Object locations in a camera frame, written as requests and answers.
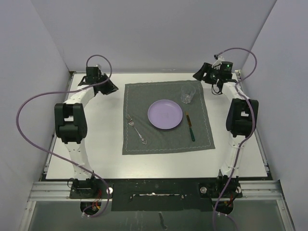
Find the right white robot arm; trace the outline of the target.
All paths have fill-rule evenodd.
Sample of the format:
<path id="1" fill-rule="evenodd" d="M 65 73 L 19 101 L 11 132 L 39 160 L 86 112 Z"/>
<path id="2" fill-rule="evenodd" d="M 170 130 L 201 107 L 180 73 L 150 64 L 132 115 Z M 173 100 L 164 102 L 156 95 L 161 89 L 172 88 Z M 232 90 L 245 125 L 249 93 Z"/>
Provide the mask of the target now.
<path id="1" fill-rule="evenodd" d="M 221 197 L 230 193 L 230 183 L 239 177 L 241 158 L 248 139 L 255 132 L 259 107 L 259 102 L 250 99 L 239 81 L 232 77 L 232 66 L 233 63 L 226 61 L 215 65 L 204 63 L 193 75 L 198 81 L 216 86 L 217 94 L 224 95 L 230 101 L 226 118 L 229 147 L 226 160 L 219 170 L 219 181 L 214 184 L 215 193 Z"/>

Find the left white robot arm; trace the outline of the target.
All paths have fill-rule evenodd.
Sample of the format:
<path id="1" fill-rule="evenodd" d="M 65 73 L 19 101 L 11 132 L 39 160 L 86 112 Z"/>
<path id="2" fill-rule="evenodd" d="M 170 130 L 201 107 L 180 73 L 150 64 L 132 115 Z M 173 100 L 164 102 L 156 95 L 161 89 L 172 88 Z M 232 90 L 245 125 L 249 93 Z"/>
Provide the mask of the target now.
<path id="1" fill-rule="evenodd" d="M 92 66 L 86 68 L 86 75 L 78 84 L 78 90 L 64 103 L 55 105 L 55 132 L 74 162 L 72 190 L 80 190 L 87 198 L 92 198 L 97 194 L 98 186 L 85 148 L 88 126 L 84 109 L 99 92 L 109 95 L 116 92 L 118 87 L 98 66 Z"/>

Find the ornate silver fork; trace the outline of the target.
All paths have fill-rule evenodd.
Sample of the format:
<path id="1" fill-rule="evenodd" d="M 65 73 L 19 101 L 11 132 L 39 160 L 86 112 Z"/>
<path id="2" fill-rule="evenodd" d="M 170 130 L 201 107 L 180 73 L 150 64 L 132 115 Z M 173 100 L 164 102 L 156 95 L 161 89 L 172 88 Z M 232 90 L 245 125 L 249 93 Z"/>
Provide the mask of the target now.
<path id="1" fill-rule="evenodd" d="M 134 128 L 134 130 L 137 132 L 142 144 L 146 145 L 147 144 L 147 140 L 139 133 L 139 131 L 137 130 L 137 128 L 135 127 L 134 121 L 132 120 L 132 118 L 130 117 L 129 114 L 126 115 L 126 120 L 127 123 Z"/>

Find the grey cloth placemat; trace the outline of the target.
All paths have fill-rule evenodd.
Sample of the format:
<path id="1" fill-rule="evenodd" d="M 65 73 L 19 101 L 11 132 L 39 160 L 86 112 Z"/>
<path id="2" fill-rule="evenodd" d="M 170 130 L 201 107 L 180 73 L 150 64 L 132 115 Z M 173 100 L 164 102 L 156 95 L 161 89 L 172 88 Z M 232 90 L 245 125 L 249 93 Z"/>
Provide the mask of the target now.
<path id="1" fill-rule="evenodd" d="M 198 81 L 126 84 L 123 118 L 123 155 L 215 148 Z"/>

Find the purple plastic plate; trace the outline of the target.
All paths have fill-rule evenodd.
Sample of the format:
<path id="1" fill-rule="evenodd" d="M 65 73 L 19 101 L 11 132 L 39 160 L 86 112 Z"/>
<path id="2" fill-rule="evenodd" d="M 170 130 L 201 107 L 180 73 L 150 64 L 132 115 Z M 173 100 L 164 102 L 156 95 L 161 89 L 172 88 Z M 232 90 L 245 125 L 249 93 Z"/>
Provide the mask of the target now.
<path id="1" fill-rule="evenodd" d="M 150 105 L 147 116 L 154 127 L 169 130 L 181 123 L 183 111 L 174 101 L 158 100 Z"/>

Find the yellow green knife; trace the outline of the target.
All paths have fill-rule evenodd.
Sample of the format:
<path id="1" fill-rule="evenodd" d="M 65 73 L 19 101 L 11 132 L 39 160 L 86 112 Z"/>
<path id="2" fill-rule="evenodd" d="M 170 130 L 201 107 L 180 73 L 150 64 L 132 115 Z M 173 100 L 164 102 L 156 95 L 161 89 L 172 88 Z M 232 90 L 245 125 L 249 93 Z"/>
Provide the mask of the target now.
<path id="1" fill-rule="evenodd" d="M 192 123 L 191 123 L 191 120 L 190 120 L 190 117 L 189 117 L 189 113 L 186 111 L 186 112 L 185 112 L 185 115 L 186 115 L 186 119 L 187 119 L 188 126 L 189 126 L 189 131 L 190 131 L 190 135 L 191 135 L 191 140 L 192 140 L 193 142 L 195 142 L 195 136 L 194 136 L 194 133 L 193 133 Z"/>

